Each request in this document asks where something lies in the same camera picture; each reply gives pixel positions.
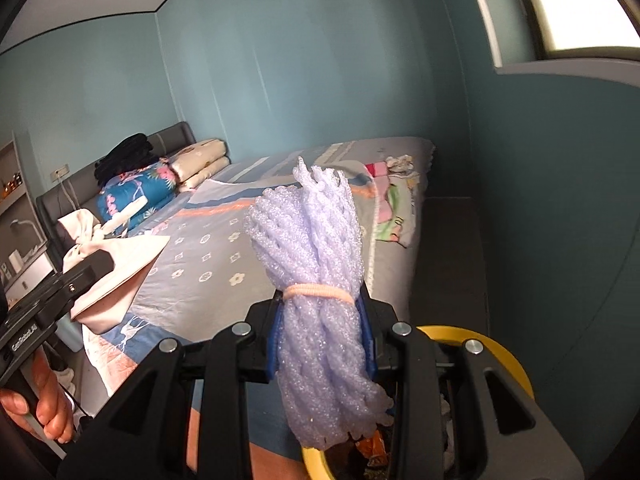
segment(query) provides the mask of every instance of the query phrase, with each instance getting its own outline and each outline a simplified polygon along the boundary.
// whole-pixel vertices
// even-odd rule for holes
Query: silver bolt
[[[391,327],[391,330],[404,337],[411,333],[411,325],[404,321],[398,321]]]
[[[178,348],[178,342],[175,339],[172,339],[170,337],[167,339],[162,339],[162,341],[158,345],[158,348],[160,349],[161,352],[164,352],[165,354],[170,354],[176,348]]]
[[[478,355],[482,350],[484,350],[484,346],[482,346],[482,343],[479,342],[478,339],[470,339],[465,343],[465,349],[467,352]]]
[[[247,335],[249,332],[251,332],[251,325],[245,323],[244,321],[241,321],[240,323],[236,323],[231,327],[231,332],[238,336]]]

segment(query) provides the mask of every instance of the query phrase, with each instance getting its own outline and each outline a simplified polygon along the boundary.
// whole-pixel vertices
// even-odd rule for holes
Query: electrical outlet
[[[58,168],[56,171],[51,172],[51,181],[55,182],[61,179],[62,177],[64,177],[68,173],[69,173],[69,165],[65,164],[64,166],[62,166],[62,168]]]

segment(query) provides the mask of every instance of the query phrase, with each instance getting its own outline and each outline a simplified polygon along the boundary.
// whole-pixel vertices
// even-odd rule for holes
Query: blue gripper pad
[[[364,307],[364,300],[362,296],[358,296],[356,299],[356,308],[360,314],[360,328],[362,330],[362,346],[364,348],[365,355],[365,370],[369,379],[373,380],[378,371],[376,366],[376,348],[371,332],[371,326],[369,324],[369,318],[367,317],[367,311]],[[278,337],[280,335],[280,327],[283,317],[283,304],[280,302],[276,311],[276,316],[271,326],[269,333],[269,339],[267,341],[267,365],[266,372],[270,381],[275,377],[276,371],[278,371]]]

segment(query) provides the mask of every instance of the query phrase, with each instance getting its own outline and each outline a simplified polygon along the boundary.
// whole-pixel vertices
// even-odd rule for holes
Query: headboard
[[[159,156],[173,155],[185,146],[195,143],[193,132],[185,122],[156,132],[148,136],[148,139],[153,146],[153,153]],[[58,219],[71,213],[74,208],[88,209],[100,218],[95,204],[100,187],[94,177],[94,170],[95,161],[36,198],[38,219],[50,241],[49,257],[58,270],[62,270],[62,258],[69,249],[66,231],[58,223]]]

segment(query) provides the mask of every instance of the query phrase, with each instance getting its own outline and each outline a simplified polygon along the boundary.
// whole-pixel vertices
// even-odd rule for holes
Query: black folded garment
[[[140,170],[157,162],[159,157],[151,153],[152,149],[145,134],[127,137],[95,163],[94,177],[98,185],[103,187],[116,175]]]

